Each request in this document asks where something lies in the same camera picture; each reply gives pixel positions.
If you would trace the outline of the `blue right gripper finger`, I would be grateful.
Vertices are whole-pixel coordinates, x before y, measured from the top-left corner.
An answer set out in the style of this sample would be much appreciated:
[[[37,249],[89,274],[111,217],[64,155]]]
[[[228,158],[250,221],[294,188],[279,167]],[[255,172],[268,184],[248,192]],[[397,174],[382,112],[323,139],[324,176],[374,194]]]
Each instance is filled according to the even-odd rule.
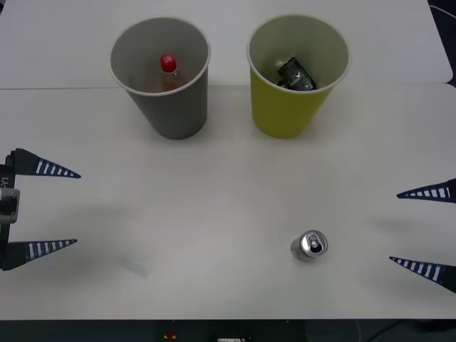
[[[390,256],[389,260],[455,293],[455,266],[403,259],[394,256]]]
[[[406,190],[396,195],[398,199],[427,200],[455,203],[455,179],[433,185]]]

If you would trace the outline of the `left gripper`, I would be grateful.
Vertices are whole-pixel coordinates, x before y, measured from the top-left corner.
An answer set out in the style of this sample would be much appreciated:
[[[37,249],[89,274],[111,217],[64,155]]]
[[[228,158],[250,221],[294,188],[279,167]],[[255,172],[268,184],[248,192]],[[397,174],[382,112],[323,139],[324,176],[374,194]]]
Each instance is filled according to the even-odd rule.
[[[53,241],[8,242],[10,225],[16,222],[17,175],[39,177],[66,177],[80,179],[81,175],[67,167],[39,157],[25,149],[15,149],[6,156],[1,165],[1,246],[5,252],[1,257],[1,270],[10,271],[31,261],[45,257],[75,244],[77,239]]]

